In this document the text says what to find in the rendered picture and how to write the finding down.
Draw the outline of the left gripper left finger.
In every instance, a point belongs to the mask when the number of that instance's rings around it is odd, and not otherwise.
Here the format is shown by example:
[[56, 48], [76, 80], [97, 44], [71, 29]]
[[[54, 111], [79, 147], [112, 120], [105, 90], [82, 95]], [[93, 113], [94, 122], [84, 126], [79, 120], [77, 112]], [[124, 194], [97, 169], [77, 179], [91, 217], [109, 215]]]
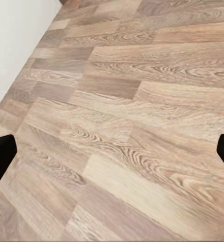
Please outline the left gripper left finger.
[[14, 135], [0, 137], [0, 180], [17, 154]]

